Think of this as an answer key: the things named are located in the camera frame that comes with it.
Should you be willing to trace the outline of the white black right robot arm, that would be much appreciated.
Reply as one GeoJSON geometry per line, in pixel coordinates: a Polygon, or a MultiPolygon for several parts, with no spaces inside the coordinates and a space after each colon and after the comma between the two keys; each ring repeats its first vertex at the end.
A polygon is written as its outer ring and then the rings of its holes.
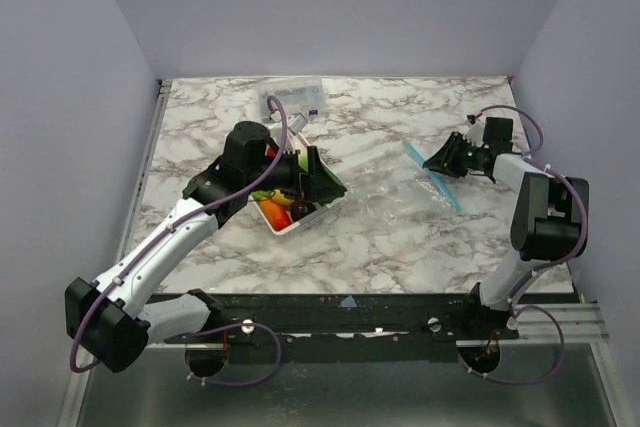
{"type": "Polygon", "coordinates": [[[540,274],[582,255],[590,186],[583,178],[536,166],[529,153],[515,151],[512,119],[479,113],[468,122],[467,133],[450,134],[422,168],[454,179],[479,174],[517,193],[511,250],[465,300],[462,327],[480,332],[505,326],[515,303],[540,274]]]}

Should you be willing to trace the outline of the orange red toy mango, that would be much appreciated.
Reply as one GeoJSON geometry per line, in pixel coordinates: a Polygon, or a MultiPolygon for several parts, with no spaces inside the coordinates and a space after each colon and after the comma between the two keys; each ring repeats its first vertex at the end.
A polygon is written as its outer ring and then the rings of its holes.
{"type": "Polygon", "coordinates": [[[278,203],[270,199],[262,199],[259,206],[267,222],[276,232],[286,229],[292,224],[287,210],[278,203]]]}

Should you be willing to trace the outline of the dark purple toy mangosteen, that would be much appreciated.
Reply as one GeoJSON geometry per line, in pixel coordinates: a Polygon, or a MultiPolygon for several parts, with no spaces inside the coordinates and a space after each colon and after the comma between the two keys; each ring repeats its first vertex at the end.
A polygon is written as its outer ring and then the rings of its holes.
{"type": "Polygon", "coordinates": [[[314,203],[297,199],[289,207],[289,215],[293,222],[299,222],[301,219],[315,212],[317,207],[314,203]]]}

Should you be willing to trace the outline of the aluminium side rail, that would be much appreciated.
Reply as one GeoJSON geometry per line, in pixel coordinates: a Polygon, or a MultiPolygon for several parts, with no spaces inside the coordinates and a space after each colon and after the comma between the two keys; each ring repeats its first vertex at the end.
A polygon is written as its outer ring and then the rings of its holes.
{"type": "Polygon", "coordinates": [[[172,84],[173,80],[169,78],[158,80],[158,95],[156,98],[149,133],[145,142],[141,163],[134,183],[133,194],[127,210],[123,232],[118,243],[118,248],[115,255],[116,262],[119,262],[128,252],[129,245],[136,231],[137,219],[144,197],[149,169],[152,164],[155,148],[158,142],[172,84]]]}

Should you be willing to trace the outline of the aluminium front rail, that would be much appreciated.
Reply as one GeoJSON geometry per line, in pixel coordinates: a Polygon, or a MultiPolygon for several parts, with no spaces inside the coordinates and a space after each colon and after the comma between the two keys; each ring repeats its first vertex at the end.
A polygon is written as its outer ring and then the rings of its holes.
{"type": "Polygon", "coordinates": [[[546,304],[528,307],[517,319],[520,341],[532,344],[560,340],[557,323],[567,344],[596,344],[609,341],[604,317],[596,303],[546,304]]]}

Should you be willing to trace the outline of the clear zip top bag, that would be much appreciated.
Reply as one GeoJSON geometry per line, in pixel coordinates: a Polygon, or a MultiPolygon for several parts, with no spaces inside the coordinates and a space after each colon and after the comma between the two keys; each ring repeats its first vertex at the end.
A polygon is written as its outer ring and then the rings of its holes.
{"type": "Polygon", "coordinates": [[[341,173],[347,186],[341,212],[371,234],[433,223],[462,207],[442,177],[424,166],[416,147],[402,140],[341,173]]]}

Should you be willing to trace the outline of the yellow toy banana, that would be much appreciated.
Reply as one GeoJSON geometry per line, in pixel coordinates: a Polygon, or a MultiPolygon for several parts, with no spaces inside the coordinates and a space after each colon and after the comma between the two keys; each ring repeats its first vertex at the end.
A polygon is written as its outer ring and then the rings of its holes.
{"type": "Polygon", "coordinates": [[[268,199],[271,200],[272,202],[280,205],[283,208],[289,208],[293,204],[293,202],[295,201],[294,198],[292,198],[291,196],[286,195],[285,193],[283,193],[279,189],[273,190],[269,194],[268,199]]]}

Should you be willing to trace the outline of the white perforated plastic basket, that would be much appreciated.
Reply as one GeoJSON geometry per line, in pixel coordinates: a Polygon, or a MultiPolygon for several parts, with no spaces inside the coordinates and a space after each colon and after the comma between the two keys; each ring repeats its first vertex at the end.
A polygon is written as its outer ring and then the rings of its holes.
{"type": "MultiPolygon", "coordinates": [[[[281,138],[280,124],[273,124],[268,128],[272,138],[274,138],[276,142],[279,142],[281,138]]],[[[315,148],[315,146],[312,146],[308,142],[303,133],[297,132],[294,135],[291,126],[288,127],[287,142],[287,145],[290,144],[293,150],[298,151],[299,167],[304,173],[309,173],[310,157],[308,156],[308,148],[315,148]]],[[[320,171],[325,172],[331,178],[331,185],[336,184],[340,187],[341,191],[337,195],[325,195],[327,189],[318,187],[315,192],[320,192],[324,197],[317,201],[310,201],[305,197],[304,186],[299,189],[299,194],[297,194],[298,196],[296,198],[292,197],[292,194],[285,194],[283,189],[258,190],[250,194],[249,200],[255,204],[259,215],[273,235],[283,236],[296,229],[301,231],[303,228],[310,227],[323,217],[326,217],[330,209],[335,207],[341,199],[344,198],[347,192],[346,186],[326,165],[323,159],[320,157],[318,157],[318,159],[319,160],[313,161],[315,162],[316,173],[320,171]]]]}

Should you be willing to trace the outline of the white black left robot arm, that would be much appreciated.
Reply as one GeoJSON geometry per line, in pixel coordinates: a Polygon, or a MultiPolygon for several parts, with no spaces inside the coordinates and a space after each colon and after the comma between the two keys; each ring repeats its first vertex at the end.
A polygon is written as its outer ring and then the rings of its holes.
{"type": "Polygon", "coordinates": [[[64,292],[67,335],[111,372],[131,366],[160,340],[199,332],[213,310],[203,293],[149,306],[160,283],[201,242],[220,230],[255,191],[278,189],[312,205],[346,193],[344,184],[310,145],[307,160],[275,140],[257,122],[237,123],[222,154],[193,177],[167,217],[127,256],[88,282],[74,279],[64,292]]]}

